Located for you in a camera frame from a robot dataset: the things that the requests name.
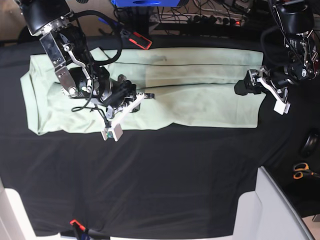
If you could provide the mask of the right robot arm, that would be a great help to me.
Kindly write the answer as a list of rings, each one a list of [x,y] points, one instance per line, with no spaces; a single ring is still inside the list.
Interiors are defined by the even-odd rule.
[[[128,31],[122,24],[96,10],[74,13],[64,0],[17,0],[29,30],[39,41],[53,64],[54,72],[63,90],[72,99],[86,99],[84,106],[74,107],[72,112],[85,109],[89,103],[106,108],[102,116],[110,120],[116,113],[132,105],[137,99],[137,87],[124,76],[113,80],[106,65],[116,62],[127,40],[143,50],[152,41],[137,32]],[[95,60],[89,51],[87,38],[78,22],[80,17],[96,16],[103,19],[118,40],[116,54],[107,60]]]

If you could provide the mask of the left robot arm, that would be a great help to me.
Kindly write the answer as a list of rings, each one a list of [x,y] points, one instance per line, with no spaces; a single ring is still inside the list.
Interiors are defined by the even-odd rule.
[[[264,56],[274,65],[268,69],[248,70],[244,79],[234,86],[237,95],[261,94],[270,87],[281,97],[286,96],[290,85],[312,80],[320,74],[320,39],[314,31],[315,20],[309,0],[270,0],[270,13],[275,25],[264,30],[260,44]],[[272,59],[266,49],[266,37],[280,31],[288,53],[287,61]]]

